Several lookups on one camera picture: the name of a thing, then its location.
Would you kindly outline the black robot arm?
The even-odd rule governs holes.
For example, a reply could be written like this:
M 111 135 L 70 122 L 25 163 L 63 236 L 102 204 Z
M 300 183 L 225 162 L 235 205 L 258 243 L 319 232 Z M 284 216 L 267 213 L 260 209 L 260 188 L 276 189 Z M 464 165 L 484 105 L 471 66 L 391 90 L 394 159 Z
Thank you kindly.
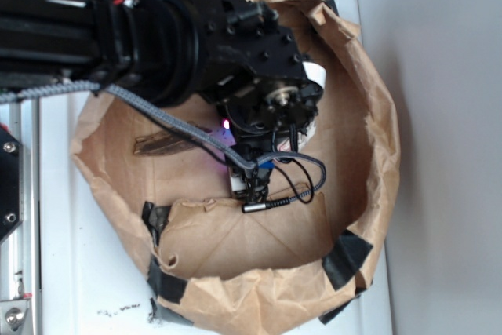
M 159 107 L 199 95 L 245 142 L 305 133 L 323 94 L 263 1 L 1 0 L 2 90 L 66 78 Z

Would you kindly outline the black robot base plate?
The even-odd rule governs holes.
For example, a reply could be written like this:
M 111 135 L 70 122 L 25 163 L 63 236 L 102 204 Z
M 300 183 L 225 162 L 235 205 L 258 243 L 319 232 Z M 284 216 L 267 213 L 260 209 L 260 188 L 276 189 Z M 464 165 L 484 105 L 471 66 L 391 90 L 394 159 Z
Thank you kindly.
M 22 145 L 1 124 L 1 244 L 23 222 Z

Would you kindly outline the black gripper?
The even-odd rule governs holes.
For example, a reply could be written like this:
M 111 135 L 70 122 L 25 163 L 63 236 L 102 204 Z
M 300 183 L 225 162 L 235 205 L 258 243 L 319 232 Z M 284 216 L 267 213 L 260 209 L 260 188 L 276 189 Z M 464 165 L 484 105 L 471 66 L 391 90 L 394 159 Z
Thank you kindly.
M 241 153 L 298 151 L 322 85 L 263 0 L 195 0 L 197 94 L 228 118 Z

